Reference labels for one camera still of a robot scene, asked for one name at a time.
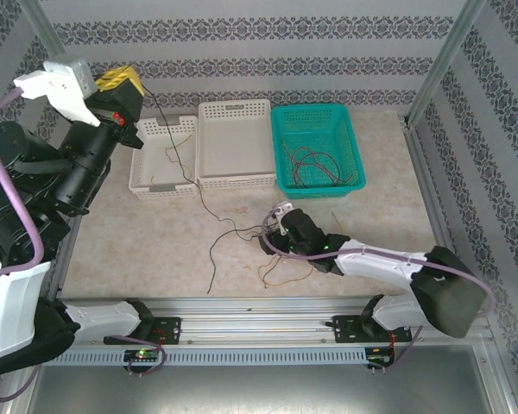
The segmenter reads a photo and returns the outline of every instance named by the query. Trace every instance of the black mounting plate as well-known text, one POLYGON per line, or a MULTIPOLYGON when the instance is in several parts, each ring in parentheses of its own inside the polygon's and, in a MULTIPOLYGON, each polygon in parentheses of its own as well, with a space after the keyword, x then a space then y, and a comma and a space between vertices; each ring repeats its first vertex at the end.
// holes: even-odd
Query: black mounting plate
MULTIPOLYGON (((140 336, 136 339, 153 342, 161 345, 178 345, 180 339, 181 319, 179 317, 152 317, 153 321, 149 321, 151 328, 148 326, 146 331, 149 332, 145 337, 140 336)), ((104 338, 105 345, 135 345, 134 342, 125 341, 115 336, 106 336, 104 338)))
POLYGON ((156 317, 148 341, 161 345, 178 345, 180 322, 179 317, 156 317))
MULTIPOLYGON (((384 330, 375 336, 370 336, 364 332, 359 315, 336 315, 332 317, 332 323, 328 326, 334 328, 336 343, 390 342, 388 330, 384 330)), ((410 329, 398 328, 393 333, 396 343, 411 342, 413 339, 410 329)))

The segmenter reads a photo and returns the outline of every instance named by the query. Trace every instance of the cable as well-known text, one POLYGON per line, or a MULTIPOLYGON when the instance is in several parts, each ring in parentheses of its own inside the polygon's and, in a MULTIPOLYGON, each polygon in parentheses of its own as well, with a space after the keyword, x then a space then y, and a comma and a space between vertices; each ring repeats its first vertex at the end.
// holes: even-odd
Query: cable
POLYGON ((389 331, 389 348, 391 349, 389 358, 393 358, 395 356, 395 333, 393 330, 389 331))
MULTIPOLYGON (((171 163, 173 163, 173 164, 178 164, 178 163, 179 163, 179 161, 175 161, 175 160, 173 160, 173 159, 171 158, 171 156, 169 155, 168 150, 169 150, 169 149, 173 149, 173 148, 175 148, 175 147, 177 147, 177 148, 182 147, 182 145, 183 145, 185 142, 187 142, 187 141, 188 141, 192 136, 193 136, 193 133, 192 133, 192 134, 190 134, 190 135, 189 135, 189 136, 188 136, 188 137, 187 137, 183 142, 179 142, 178 144, 176 144, 176 146, 172 146, 172 147, 167 147, 167 148, 165 148, 165 155, 167 156, 167 158, 169 158, 169 162, 171 162, 171 163)), ((190 178, 192 178, 192 170, 190 170, 190 168, 188 168, 187 166, 185 166, 185 165, 184 165, 184 164, 182 164, 182 163, 181 163, 181 165, 182 165, 182 167, 183 167, 183 168, 186 168, 186 169, 188 170, 188 172, 189 172, 189 173, 188 173, 188 176, 189 176, 190 178)))
POLYGON ((309 255, 309 256, 302 256, 302 255, 297 255, 297 254, 286 253, 286 252, 280 250, 279 248, 277 248, 276 246, 274 246, 268 240, 268 237, 267 237, 267 233, 268 233, 268 225, 267 225, 268 224, 268 220, 269 220, 270 217, 272 217, 274 212, 275 212, 275 209, 271 210, 265 216, 265 218, 263 219, 263 221, 262 221, 262 230, 263 230, 263 232, 261 234, 261 237, 262 237, 262 240, 264 241, 264 243, 273 252, 279 254, 280 256, 289 257, 290 259, 296 259, 296 260, 318 260, 318 259, 326 259, 328 257, 340 256, 341 254, 372 254, 374 256, 383 257, 385 259, 391 259, 391 260, 396 260, 396 261, 403 261, 403 262, 406 262, 406 263, 412 263, 414 265, 431 267, 432 269, 440 270, 442 272, 452 273, 452 274, 455 274, 455 275, 459 276, 460 278, 464 278, 466 280, 469 280, 474 285, 477 285, 479 288, 481 288, 487 294, 487 296, 490 299, 490 304, 489 304, 489 306, 487 307, 486 310, 482 311, 478 315, 478 317, 486 317, 495 309, 495 304, 496 304, 495 295, 493 294, 493 291, 491 291, 491 289, 484 282, 482 282, 481 280, 479 280, 475 276, 472 276, 471 274, 468 274, 467 272, 463 272, 462 270, 458 270, 458 269, 455 269, 455 268, 452 268, 452 267, 443 266, 443 265, 440 265, 438 263, 432 263, 430 261, 418 260, 418 259, 412 258, 410 256, 406 256, 406 255, 383 252, 381 250, 376 250, 376 249, 373 249, 373 248, 344 248, 342 250, 338 250, 337 252, 330 252, 330 253, 323 253, 323 254, 312 254, 312 255, 309 255))
POLYGON ((278 263, 280 262, 282 256, 278 256, 278 260, 276 261, 275 265, 272 266, 262 277, 261 277, 261 269, 263 269, 264 267, 269 267, 272 264, 272 262, 275 260, 275 258, 276 258, 276 256, 273 256, 273 258, 270 260, 270 262, 267 265, 260 266, 257 269, 257 276, 259 277, 259 280, 265 286, 265 289, 267 289, 269 286, 277 287, 277 286, 286 285, 286 284, 292 283, 292 282, 299 282, 301 280, 307 279, 309 276, 311 276, 313 274, 314 267, 311 266, 311 270, 309 270, 309 273, 307 275, 305 275, 304 277, 302 277, 302 278, 290 279, 290 280, 286 280, 286 281, 281 282, 281 283, 269 283, 269 282, 266 281, 267 275, 269 273, 271 273, 273 270, 275 270, 275 267, 278 266, 278 263))
POLYGON ((301 181, 301 183, 303 184, 303 186, 306 187, 305 181, 301 178, 300 173, 299 173, 300 168, 303 166, 314 166, 314 167, 318 168, 324 174, 326 174, 326 176, 331 180, 331 182, 334 186, 338 185, 339 182, 347 183, 353 178, 353 174, 350 174, 348 179, 341 179, 341 171, 339 169, 338 163, 327 152, 312 151, 311 149, 309 149, 307 147, 298 147, 294 150, 294 154, 290 154, 285 142, 282 143, 282 146, 284 147, 284 151, 286 152, 286 155, 288 156, 288 158, 295 164, 295 165, 292 165, 292 168, 294 169, 294 183, 296 186, 299 185, 297 182, 297 180, 299 179, 301 181), (304 155, 301 158, 301 160, 297 161, 297 159, 295 159, 295 157, 296 157, 297 153, 301 150, 307 151, 308 154, 304 155), (338 171, 338 176, 336 177, 336 175, 334 175, 334 173, 332 171, 330 171, 326 166, 324 166, 319 161, 317 161, 317 159, 315 158, 316 155, 324 155, 324 156, 328 157, 330 159, 330 161, 333 163, 333 165, 336 167, 336 170, 338 171), (307 158, 307 157, 313 157, 313 164, 304 162, 305 158, 307 158))
MULTIPOLYGON (((213 248, 217 245, 218 241, 221 240, 226 235, 229 235, 230 233, 238 234, 238 231, 248 231, 248 230, 255 229, 257 227, 261 227, 261 225, 251 226, 251 227, 249 227, 247 229, 232 229, 232 230, 228 230, 228 231, 224 232, 222 235, 220 235, 219 237, 217 237, 217 239, 213 242, 213 244, 209 248, 209 258, 211 259, 211 263, 213 264, 213 275, 211 276, 211 282, 209 282, 209 289, 207 289, 207 294, 209 294, 211 292, 211 289, 213 288, 213 281, 215 281, 215 275, 217 274, 217 264, 215 263, 215 260, 213 259, 212 251, 213 251, 213 248)), ((253 238, 254 237, 258 237, 258 235, 257 236, 251 236, 251 238, 249 238, 249 239, 244 239, 240 235, 238 235, 238 237, 240 237, 241 239, 243 239, 243 240, 245 240, 247 242, 251 242, 253 240, 253 238)))
POLYGON ((414 333, 414 336, 413 336, 413 339, 411 339, 411 342, 408 343, 407 347, 405 348, 405 350, 403 352, 401 352, 401 355, 399 355, 398 358, 396 358, 394 360, 394 363, 391 364, 389 367, 386 368, 386 370, 389 370, 389 369, 394 369, 396 365, 402 363, 403 361, 403 358, 405 358, 405 356, 410 352, 410 350, 413 348, 413 345, 414 343, 416 342, 416 340, 418 339, 418 337, 420 336, 420 332, 422 332, 422 329, 424 328, 424 326, 419 326, 418 329, 416 330, 416 332, 414 333))
POLYGON ((157 364, 156 366, 154 367, 151 367, 148 371, 146 371, 145 373, 135 373, 134 371, 131 371, 131 367, 132 367, 132 364, 136 361, 136 360, 130 360, 129 361, 129 365, 127 366, 127 371, 129 373, 130 376, 132 376, 133 374, 138 376, 138 378, 141 378, 141 377, 144 377, 146 375, 150 375, 151 373, 154 373, 155 371, 157 371, 158 369, 160 369, 161 367, 163 367, 163 365, 165 364, 165 362, 167 361, 167 353, 165 352, 165 349, 163 349, 163 347, 161 345, 158 345, 157 343, 153 343, 153 342, 149 342, 149 341, 143 341, 142 339, 136 339, 136 338, 131 338, 129 336, 122 336, 122 335, 113 335, 111 336, 112 338, 117 338, 117 339, 120 339, 122 341, 127 341, 127 342, 133 342, 133 343, 139 343, 141 345, 146 345, 148 347, 152 347, 152 348, 155 348, 157 349, 159 352, 161 352, 161 360, 159 362, 159 364, 157 364))
MULTIPOLYGON (((213 213, 208 207, 207 205, 205 204, 205 201, 204 201, 204 195, 203 195, 203 192, 201 191, 201 187, 198 185, 198 183, 196 183, 195 181, 191 180, 190 178, 188 178, 185 174, 185 171, 184 171, 184 166, 182 165, 182 160, 180 159, 180 155, 179 155, 179 151, 176 147, 176 145, 174 145, 174 139, 173 139, 173 134, 171 133, 171 128, 169 127, 169 123, 167 122, 167 117, 165 116, 165 114, 163 113, 163 110, 161 109, 161 106, 159 105, 159 102, 157 102, 157 99, 155 98, 155 95, 152 93, 152 91, 150 89, 148 89, 144 84, 142 84, 142 88, 144 88, 144 90, 149 93, 149 95, 152 97, 153 101, 154 101, 154 104, 155 106, 157 107, 157 109, 159 110, 159 112, 161 113, 161 117, 163 118, 163 121, 165 122, 165 125, 167 126, 167 131, 169 133, 169 137, 171 138, 171 143, 173 144, 173 149, 174 149, 174 152, 176 153, 176 158, 177 160, 179 161, 179 165, 180 165, 180 170, 182 171, 182 177, 184 177, 184 179, 191 183, 191 184, 194 184, 197 188, 198 188, 198 193, 199 193, 199 199, 201 200, 201 203, 203 204, 204 206, 204 209, 210 214, 212 215, 213 217, 215 217, 217 219, 218 222, 231 222, 234 226, 234 230, 237 230, 237 225, 236 225, 236 222, 234 220, 232 220, 231 218, 229 217, 225 217, 225 218, 220 218, 218 215, 216 215, 215 213, 213 213)), ((236 235, 238 237, 240 237, 242 240, 246 240, 246 239, 243 239, 239 234, 238 234, 238 231, 236 231, 236 235)))
POLYGON ((280 260, 281 260, 281 259, 282 259, 282 256, 278 256, 278 260, 276 261, 275 265, 274 265, 274 266, 272 266, 272 267, 271 267, 271 268, 270 268, 270 269, 269 269, 269 270, 268 270, 268 271, 267 271, 267 272, 262 276, 261 281, 262 281, 262 282, 263 282, 263 284, 265 285, 265 289, 267 289, 267 282, 265 282, 265 278, 267 277, 267 275, 268 275, 269 273, 271 273, 273 270, 275 270, 275 267, 277 267, 277 266, 278 266, 278 263, 280 263, 280 260))
POLYGON ((344 232, 344 228, 342 227, 341 223, 339 222, 338 218, 336 217, 336 215, 334 214, 333 211, 330 211, 332 213, 332 217, 334 217, 334 220, 336 220, 336 223, 338 224, 338 227, 339 227, 339 231, 341 231, 342 233, 344 232))
MULTIPOLYGON (((14 101, 16 98, 20 97, 23 94, 23 89, 16 87, 11 92, 6 94, 5 96, 0 98, 0 109, 4 108, 8 104, 10 104, 12 101, 14 101)), ((28 237, 31 240, 31 243, 33 245, 33 259, 28 261, 27 263, 24 263, 22 265, 15 265, 15 266, 9 266, 5 267, 3 269, 0 269, 0 278, 4 275, 10 274, 12 272, 22 272, 25 270, 32 269, 33 267, 39 265, 42 261, 42 257, 44 257, 44 247, 42 245, 42 239, 41 235, 39 234, 38 229, 35 226, 35 223, 33 222, 33 219, 31 218, 30 214, 27 211, 27 208, 25 207, 25 204, 21 200, 21 197, 19 196, 19 193, 17 192, 14 184, 11 181, 11 178, 8 175, 8 172, 6 172, 6 169, 3 166, 3 163, 0 159, 0 186, 2 186, 3 191, 6 194, 6 197, 8 198, 9 202, 11 203, 14 211, 16 212, 17 216, 19 217, 19 220, 21 221, 23 227, 28 233, 28 237)), ((40 366, 35 367, 33 372, 30 374, 30 376, 27 379, 27 382, 17 391, 13 394, 7 396, 7 397, 0 397, 0 403, 5 403, 7 401, 11 401, 14 398, 19 397, 27 388, 30 386, 31 382, 36 378, 36 375, 38 374, 40 370, 40 366)))

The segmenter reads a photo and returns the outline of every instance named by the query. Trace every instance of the black cable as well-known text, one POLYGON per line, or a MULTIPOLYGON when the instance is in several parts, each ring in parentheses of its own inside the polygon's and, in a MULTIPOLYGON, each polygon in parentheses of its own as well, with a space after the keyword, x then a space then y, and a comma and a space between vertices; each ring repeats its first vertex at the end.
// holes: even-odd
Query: black cable
POLYGON ((209 258, 211 259, 211 263, 213 264, 213 275, 211 277, 211 282, 209 283, 209 289, 207 290, 207 294, 209 294, 211 292, 211 289, 213 287, 213 282, 215 280, 215 275, 217 274, 217 265, 215 264, 215 260, 213 259, 213 255, 212 255, 212 250, 213 248, 217 245, 218 241, 223 238, 224 236, 230 234, 230 233, 236 233, 236 235, 244 240, 245 242, 250 242, 251 240, 253 240, 254 238, 256 237, 259 237, 261 236, 261 232, 259 232, 258 235, 253 235, 251 236, 249 239, 246 239, 244 237, 242 237, 238 232, 240 231, 248 231, 248 230, 252 230, 252 229, 255 229, 257 227, 261 228, 261 225, 256 225, 256 226, 252 226, 252 227, 249 227, 247 229, 238 229, 237 226, 236 226, 236 222, 234 220, 232 220, 231 218, 229 217, 226 217, 226 218, 220 218, 219 216, 217 216, 215 213, 213 213, 211 210, 209 210, 209 208, 207 207, 207 205, 205 204, 205 201, 204 201, 204 196, 203 196, 203 192, 201 191, 201 188, 199 187, 198 183, 196 183, 195 181, 192 181, 190 178, 188 178, 186 176, 186 172, 184 171, 184 167, 182 166, 182 160, 180 159, 180 155, 179 155, 179 150, 177 149, 176 145, 174 144, 174 139, 173 139, 173 134, 171 133, 171 128, 169 127, 169 122, 167 121, 167 117, 165 116, 165 114, 163 113, 163 110, 161 109, 161 106, 159 105, 159 103, 157 102, 157 99, 155 98, 155 95, 152 93, 152 91, 150 89, 148 89, 146 86, 144 86, 144 84, 142 84, 142 88, 144 88, 144 90, 149 93, 149 95, 152 97, 152 99, 154 100, 154 104, 155 106, 157 107, 157 109, 160 111, 161 113, 161 117, 163 118, 163 121, 165 122, 165 125, 167 126, 167 131, 169 133, 169 138, 171 139, 171 144, 173 144, 173 149, 174 149, 174 153, 176 154, 176 159, 177 161, 179 162, 179 166, 180 166, 180 170, 182 171, 182 177, 184 177, 184 179, 189 182, 189 183, 192 183, 194 184, 197 188, 198 188, 198 192, 199 192, 199 199, 201 200, 201 203, 202 205, 204 206, 204 209, 209 213, 211 214, 213 217, 215 217, 217 219, 218 222, 231 222, 234 226, 234 229, 232 230, 229 230, 229 231, 226 231, 224 232, 222 235, 220 235, 214 242, 213 244, 211 245, 211 247, 209 248, 209 258))
MULTIPOLYGON (((211 292, 211 289, 213 288, 213 281, 215 280, 215 275, 217 274, 217 265, 215 264, 215 260, 213 259, 212 252, 213 252, 213 248, 217 245, 218 241, 221 240, 223 237, 225 237, 226 235, 228 235, 230 233, 238 234, 238 231, 249 231, 249 230, 255 229, 257 227, 261 227, 261 225, 251 226, 251 227, 249 227, 247 229, 228 230, 227 232, 225 232, 222 235, 220 235, 219 237, 217 237, 217 240, 215 240, 215 242, 211 245, 211 247, 209 248, 209 258, 211 259, 211 263, 213 264, 213 275, 211 276, 211 282, 209 283, 209 289, 207 289, 207 294, 209 294, 211 292)), ((243 239, 243 240, 245 240, 247 242, 251 242, 254 237, 257 237, 257 235, 251 236, 250 239, 244 239, 243 237, 240 236, 241 239, 243 239)))
POLYGON ((204 201, 204 195, 201 191, 201 187, 198 185, 198 183, 196 183, 195 181, 192 181, 191 179, 189 179, 187 176, 186 176, 186 173, 184 171, 184 167, 182 166, 182 160, 180 159, 180 155, 179 155, 179 150, 177 149, 176 145, 174 145, 174 139, 173 139, 173 134, 171 134, 171 129, 169 127, 169 123, 167 122, 167 118, 165 117, 165 114, 163 114, 163 110, 161 109, 161 106, 159 105, 159 103, 157 102, 157 99, 155 98, 155 95, 146 87, 144 86, 144 84, 142 84, 142 88, 144 88, 144 90, 146 90, 147 93, 149 93, 149 95, 152 97, 152 99, 154 100, 154 104, 155 106, 157 107, 157 109, 160 111, 161 113, 161 116, 163 118, 163 121, 165 122, 165 125, 167 126, 167 131, 169 133, 169 137, 171 138, 171 143, 173 144, 173 149, 174 149, 174 153, 176 154, 176 158, 177 158, 177 161, 179 161, 179 166, 180 166, 180 170, 182 171, 182 177, 184 177, 184 179, 189 182, 189 183, 192 183, 194 184, 197 188, 198 188, 198 192, 199 192, 199 199, 201 200, 201 203, 203 204, 204 206, 204 209, 209 213, 211 214, 213 217, 215 217, 217 219, 218 222, 231 222, 232 225, 234 226, 234 230, 236 231, 236 235, 238 237, 240 237, 242 240, 245 240, 247 241, 247 239, 244 239, 243 237, 241 237, 239 234, 238 234, 238 231, 237 230, 237 226, 236 226, 236 222, 234 220, 232 220, 231 218, 229 217, 225 217, 225 218, 220 218, 219 216, 217 216, 215 213, 213 213, 208 207, 207 205, 205 204, 205 201, 204 201))

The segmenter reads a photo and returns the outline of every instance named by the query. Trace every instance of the white basket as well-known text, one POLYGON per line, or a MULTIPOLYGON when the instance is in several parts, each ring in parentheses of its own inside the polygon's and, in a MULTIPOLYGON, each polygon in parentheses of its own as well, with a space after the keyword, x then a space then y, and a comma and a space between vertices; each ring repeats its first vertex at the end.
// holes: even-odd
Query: white basket
POLYGON ((201 103, 198 131, 196 174, 203 188, 275 184, 268 99, 201 103))
MULTIPOLYGON (((144 147, 132 152, 129 189, 141 200, 198 194, 196 186, 182 176, 167 126, 160 126, 156 118, 142 119, 136 126, 144 147), (166 152, 174 162, 169 161, 166 152)), ((182 164, 188 168, 186 176, 195 181, 198 118, 179 116, 179 123, 169 123, 169 128, 182 164)))

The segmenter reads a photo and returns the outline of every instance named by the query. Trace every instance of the red led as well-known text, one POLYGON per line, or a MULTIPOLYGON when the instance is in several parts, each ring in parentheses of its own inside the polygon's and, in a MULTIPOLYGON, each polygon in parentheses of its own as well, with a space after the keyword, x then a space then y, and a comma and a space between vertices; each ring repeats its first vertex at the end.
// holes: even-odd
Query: red led
POLYGON ((113 119, 117 119, 117 123, 124 127, 124 124, 126 123, 124 118, 122 116, 119 115, 118 112, 113 112, 113 119))

